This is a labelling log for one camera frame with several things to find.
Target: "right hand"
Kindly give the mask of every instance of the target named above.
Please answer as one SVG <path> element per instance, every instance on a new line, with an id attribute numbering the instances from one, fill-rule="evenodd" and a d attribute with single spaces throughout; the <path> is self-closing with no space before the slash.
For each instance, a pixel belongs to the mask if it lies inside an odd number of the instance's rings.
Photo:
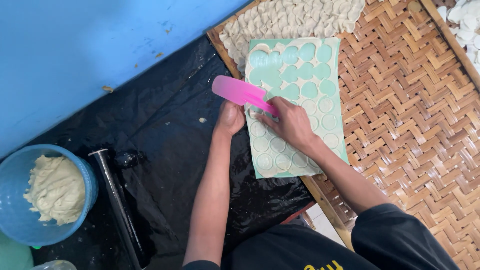
<path id="1" fill-rule="evenodd" d="M 269 126 L 278 136 L 291 146 L 306 154 L 312 145 L 319 140 L 310 127 L 307 112 L 282 97 L 274 97 L 267 101 L 278 110 L 279 122 L 266 115 L 258 115 L 257 119 Z"/>

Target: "left hand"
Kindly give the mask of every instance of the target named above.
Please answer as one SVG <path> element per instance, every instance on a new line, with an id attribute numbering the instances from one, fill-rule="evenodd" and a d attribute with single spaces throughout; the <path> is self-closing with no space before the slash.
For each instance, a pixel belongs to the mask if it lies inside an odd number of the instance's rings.
<path id="1" fill-rule="evenodd" d="M 220 113 L 215 129 L 233 136 L 246 123 L 245 109 L 231 101 L 225 100 L 220 106 Z"/>

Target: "hand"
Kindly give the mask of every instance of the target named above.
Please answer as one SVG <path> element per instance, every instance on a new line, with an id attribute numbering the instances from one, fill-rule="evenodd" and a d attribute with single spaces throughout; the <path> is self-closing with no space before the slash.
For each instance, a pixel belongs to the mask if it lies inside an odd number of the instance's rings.
<path id="1" fill-rule="evenodd" d="M 275 122 L 265 115 L 258 115 L 258 120 L 268 125 L 291 146 L 308 155 L 306 152 L 312 149 L 312 145 L 321 141 L 321 139 L 313 133 L 305 109 L 293 105 L 282 97 L 274 97 L 267 103 L 278 110 L 279 122 Z"/>
<path id="2" fill-rule="evenodd" d="M 245 125 L 245 109 L 231 101 L 225 100 L 220 106 L 220 113 L 215 129 L 233 136 Z"/>

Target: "person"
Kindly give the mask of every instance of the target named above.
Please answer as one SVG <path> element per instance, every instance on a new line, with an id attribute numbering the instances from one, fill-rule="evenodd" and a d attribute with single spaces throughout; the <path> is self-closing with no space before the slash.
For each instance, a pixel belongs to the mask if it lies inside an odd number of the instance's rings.
<path id="1" fill-rule="evenodd" d="M 453 270 L 457 265 L 429 230 L 405 214 L 315 135 L 305 109 L 281 97 L 269 100 L 279 121 L 258 120 L 304 153 L 327 175 L 358 215 L 355 252 L 316 231 L 276 225 L 241 243 L 222 260 L 229 205 L 232 136 L 245 124 L 243 107 L 226 101 L 212 135 L 203 178 L 193 205 L 184 270 Z"/>

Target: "black t-shirt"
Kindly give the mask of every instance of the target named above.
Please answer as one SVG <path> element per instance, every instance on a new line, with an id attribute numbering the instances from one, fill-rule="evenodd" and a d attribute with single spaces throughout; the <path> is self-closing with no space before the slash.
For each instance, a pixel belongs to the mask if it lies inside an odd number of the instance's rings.
<path id="1" fill-rule="evenodd" d="M 361 213 L 352 232 L 355 252 L 299 225 L 277 225 L 239 245 L 225 270 L 457 270 L 428 229 L 393 204 Z M 184 270 L 219 270 L 194 261 Z"/>

